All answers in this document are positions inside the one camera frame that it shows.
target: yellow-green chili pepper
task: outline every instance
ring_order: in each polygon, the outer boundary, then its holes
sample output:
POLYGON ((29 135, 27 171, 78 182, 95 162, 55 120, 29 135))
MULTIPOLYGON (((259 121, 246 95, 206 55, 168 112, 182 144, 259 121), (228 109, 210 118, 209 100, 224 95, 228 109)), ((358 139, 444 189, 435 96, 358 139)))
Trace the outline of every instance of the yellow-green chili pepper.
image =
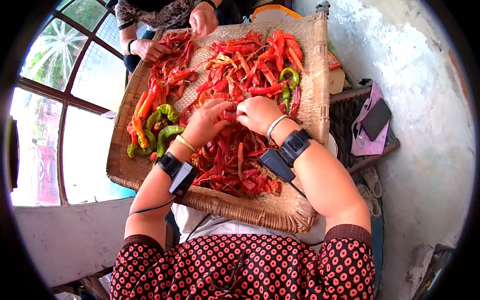
POLYGON ((155 150, 155 145, 156 145, 155 136, 148 129, 145 129, 144 133, 145 133, 145 136, 147 137, 147 140, 148 140, 148 147, 147 148, 136 149, 135 154, 138 155, 138 156, 148 156, 155 150))
MULTIPOLYGON (((284 68, 282 72, 280 73, 280 77, 278 79, 278 82, 283 82, 285 81, 285 73, 291 73, 292 74, 292 82, 290 83, 290 88, 294 89, 295 84, 299 84, 300 77, 299 74, 293 69, 293 68, 284 68)), ((287 85, 283 86, 282 90, 282 99, 285 102, 285 106, 287 107, 287 114, 288 114, 288 107, 289 107, 289 101, 290 101, 290 90, 288 89, 287 85)))
POLYGON ((152 130, 153 125, 162 119, 162 111, 160 110, 160 106, 154 111, 145 122, 145 129, 152 130))
POLYGON ((130 144, 130 145, 128 145, 128 148, 127 148, 128 157, 134 158, 135 155, 147 156, 147 155, 150 155, 155 150, 155 146, 156 146, 155 136, 148 129, 145 129, 144 133, 145 133, 145 137, 148 140, 148 147, 147 148, 140 148, 136 144, 130 144))
POLYGON ((171 104, 162 104, 157 108, 157 110, 160 110, 161 112, 166 114, 167 118, 173 123, 178 123, 179 115, 171 104))
POLYGON ((158 133, 158 141, 156 143, 156 156, 162 157, 162 155, 165 154, 166 147, 165 147, 164 141, 169 136, 171 136, 172 134, 182 133, 184 130, 185 130, 185 127, 177 126, 177 125, 170 125, 160 130, 160 132, 158 133))

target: white wall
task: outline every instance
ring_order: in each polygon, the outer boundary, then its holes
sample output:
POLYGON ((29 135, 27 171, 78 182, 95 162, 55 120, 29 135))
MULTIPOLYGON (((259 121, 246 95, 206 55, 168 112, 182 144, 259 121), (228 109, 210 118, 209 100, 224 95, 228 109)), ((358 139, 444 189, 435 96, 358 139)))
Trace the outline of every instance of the white wall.
MULTIPOLYGON (((309 15, 317 2, 297 0, 294 8, 309 15)), ((409 300, 435 245, 455 247, 470 203, 474 127, 455 48, 418 0, 329 2, 336 58, 354 86, 362 78, 379 84, 401 141, 378 165, 385 221, 379 299, 409 300)))
POLYGON ((14 207, 25 246, 45 283, 57 286, 112 266, 132 201, 14 207))

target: silver bangle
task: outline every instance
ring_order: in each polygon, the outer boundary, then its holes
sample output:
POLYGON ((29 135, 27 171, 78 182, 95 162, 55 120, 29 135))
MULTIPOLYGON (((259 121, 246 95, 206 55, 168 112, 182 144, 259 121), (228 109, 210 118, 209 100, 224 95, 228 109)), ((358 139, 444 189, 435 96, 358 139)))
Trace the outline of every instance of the silver bangle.
POLYGON ((268 127, 268 130, 267 130, 267 139, 269 141, 272 140, 272 131, 273 131, 273 128, 275 128, 275 126, 278 124, 278 122, 280 122, 283 118, 286 118, 287 115, 283 115, 281 117, 279 117, 278 119, 276 119, 275 121, 273 121, 272 125, 270 125, 270 127, 268 127))

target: red and black patterned clothing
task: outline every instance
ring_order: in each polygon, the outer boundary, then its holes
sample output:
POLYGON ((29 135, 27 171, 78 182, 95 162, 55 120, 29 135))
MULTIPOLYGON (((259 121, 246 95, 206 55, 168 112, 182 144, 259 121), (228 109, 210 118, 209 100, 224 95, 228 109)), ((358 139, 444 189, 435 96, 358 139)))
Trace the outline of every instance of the red and black patterned clothing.
POLYGON ((291 238, 252 234, 198 237, 164 253, 153 238, 133 235, 117 255, 110 298, 373 300, 371 240, 365 229, 343 224, 327 232, 320 253, 291 238))

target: hand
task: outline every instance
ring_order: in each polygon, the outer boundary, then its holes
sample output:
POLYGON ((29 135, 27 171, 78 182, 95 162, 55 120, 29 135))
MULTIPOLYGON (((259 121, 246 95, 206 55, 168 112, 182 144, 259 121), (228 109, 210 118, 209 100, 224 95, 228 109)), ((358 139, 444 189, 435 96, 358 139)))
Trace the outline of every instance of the hand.
POLYGON ((165 53, 170 53, 170 50, 165 46, 146 38, 132 42, 130 49, 132 54, 140 56, 144 61, 157 61, 165 53))
POLYGON ((282 115, 275 101, 263 96, 249 98, 237 106, 237 121, 262 135, 282 115))
POLYGON ((212 99, 198 109, 188 122, 182 137, 195 149, 204 146, 213 139, 228 123, 227 120, 216 121, 216 117, 224 109, 229 108, 232 102, 222 99, 212 99))
POLYGON ((213 7, 207 2, 200 2, 190 13, 190 25, 201 36, 212 33, 218 26, 213 7))

